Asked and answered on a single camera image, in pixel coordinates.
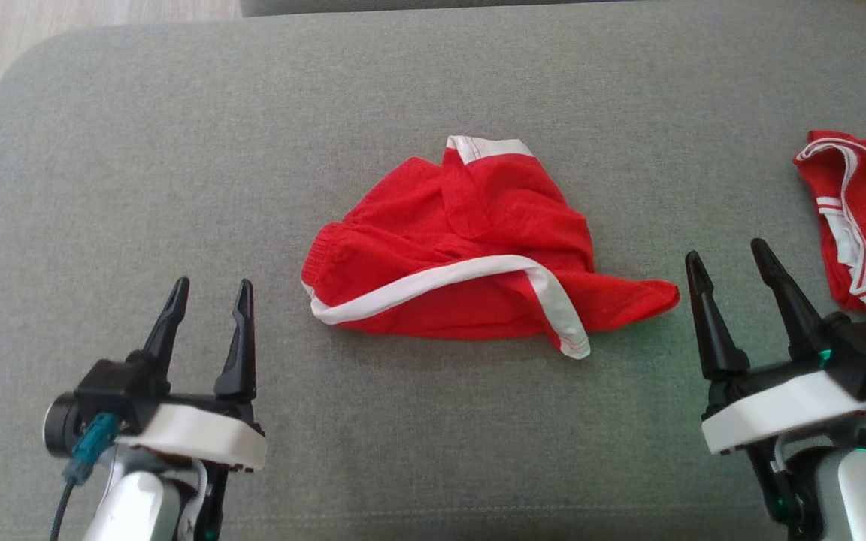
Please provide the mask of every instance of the gray fabric surface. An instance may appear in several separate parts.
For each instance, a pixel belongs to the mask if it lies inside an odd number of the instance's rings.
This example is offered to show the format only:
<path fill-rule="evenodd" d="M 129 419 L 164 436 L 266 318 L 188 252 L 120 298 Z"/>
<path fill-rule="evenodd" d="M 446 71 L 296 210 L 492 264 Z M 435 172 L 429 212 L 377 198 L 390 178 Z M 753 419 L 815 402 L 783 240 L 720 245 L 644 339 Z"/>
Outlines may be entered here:
<path fill-rule="evenodd" d="M 591 0 L 240 0 L 240 8 L 244 17 L 261 17 L 262 15 L 341 13 L 341 11 L 570 4 L 586 1 Z"/>
<path fill-rule="evenodd" d="M 144 341 L 192 278 L 173 388 L 207 391 L 256 287 L 267 468 L 226 539 L 782 539 L 707 453 L 689 309 L 592 337 L 363 336 L 309 314 L 316 231 L 449 134 L 522 138 L 588 216 L 599 270 L 684 286 L 698 249 L 740 346 L 785 352 L 749 256 L 818 308 L 810 128 L 866 136 L 866 3 L 573 4 L 271 17 L 66 35 L 0 86 L 0 539 L 44 538 L 42 415 Z M 103 473 L 75 493 L 81 535 Z"/>

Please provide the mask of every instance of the blue cable connector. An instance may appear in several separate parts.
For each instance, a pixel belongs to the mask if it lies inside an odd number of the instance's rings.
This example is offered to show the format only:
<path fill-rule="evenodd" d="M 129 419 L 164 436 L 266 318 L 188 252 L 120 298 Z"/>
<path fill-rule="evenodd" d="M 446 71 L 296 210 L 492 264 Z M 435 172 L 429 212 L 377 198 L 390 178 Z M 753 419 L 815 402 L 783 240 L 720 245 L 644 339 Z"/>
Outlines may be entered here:
<path fill-rule="evenodd" d="M 79 443 L 72 449 L 72 459 L 62 470 L 66 483 L 82 486 L 92 475 L 92 469 L 99 456 L 113 445 L 120 433 L 120 420 L 110 413 L 100 413 L 86 428 Z"/>

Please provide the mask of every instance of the folded red garment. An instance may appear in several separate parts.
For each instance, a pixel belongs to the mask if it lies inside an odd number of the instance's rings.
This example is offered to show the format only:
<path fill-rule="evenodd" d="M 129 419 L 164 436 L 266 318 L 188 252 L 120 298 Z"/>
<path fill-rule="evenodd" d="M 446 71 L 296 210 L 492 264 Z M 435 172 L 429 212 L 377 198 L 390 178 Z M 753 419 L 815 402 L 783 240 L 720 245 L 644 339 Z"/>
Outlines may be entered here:
<path fill-rule="evenodd" d="M 525 144 L 470 137 L 448 138 L 442 165 L 407 160 L 323 227 L 302 281 L 330 325 L 470 340 L 547 333 L 574 358 L 590 353 L 587 331 L 680 298 L 674 284 L 596 274 L 586 219 Z"/>
<path fill-rule="evenodd" d="M 817 201 L 821 253 L 831 295 L 849 310 L 866 310 L 866 140 L 812 131 L 794 157 Z"/>

